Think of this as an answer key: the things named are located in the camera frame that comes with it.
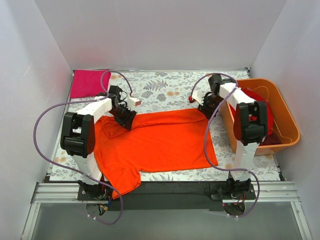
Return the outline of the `orange t-shirt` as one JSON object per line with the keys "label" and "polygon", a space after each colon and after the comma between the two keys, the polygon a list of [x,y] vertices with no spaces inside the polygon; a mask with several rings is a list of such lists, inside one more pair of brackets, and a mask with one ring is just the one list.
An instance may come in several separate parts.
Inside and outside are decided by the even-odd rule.
{"label": "orange t-shirt", "polygon": [[95,123],[94,157],[116,189],[112,198],[141,185],[141,172],[170,172],[217,166],[207,118],[195,108],[138,114],[132,129],[113,117]]}

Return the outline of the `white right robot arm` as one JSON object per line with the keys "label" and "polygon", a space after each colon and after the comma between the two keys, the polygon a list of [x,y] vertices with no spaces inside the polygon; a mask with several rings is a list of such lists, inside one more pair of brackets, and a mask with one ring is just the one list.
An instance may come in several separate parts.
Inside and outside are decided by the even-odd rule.
{"label": "white right robot arm", "polygon": [[268,108],[264,101],[256,101],[245,94],[238,81],[225,73],[206,74],[210,91],[206,94],[192,89],[189,101],[198,103],[198,110],[210,124],[220,107],[228,103],[235,110],[233,134],[236,139],[234,165],[224,169],[228,178],[220,186],[209,188],[213,199],[244,200],[253,193],[251,172],[257,148],[268,134]]}

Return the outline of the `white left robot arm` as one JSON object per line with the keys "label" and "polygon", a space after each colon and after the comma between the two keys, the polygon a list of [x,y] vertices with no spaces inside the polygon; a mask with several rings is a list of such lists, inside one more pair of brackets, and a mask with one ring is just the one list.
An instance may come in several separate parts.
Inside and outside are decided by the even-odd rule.
{"label": "white left robot arm", "polygon": [[127,96],[121,99],[122,93],[120,87],[112,85],[107,93],[98,93],[94,102],[76,112],[68,111],[63,116],[60,147],[72,157],[79,171],[90,177],[85,176],[77,183],[95,200],[103,200],[107,194],[106,187],[96,182],[105,181],[105,177],[94,156],[95,123],[105,113],[110,113],[116,124],[130,131],[137,114],[134,107],[141,104],[136,97]]}

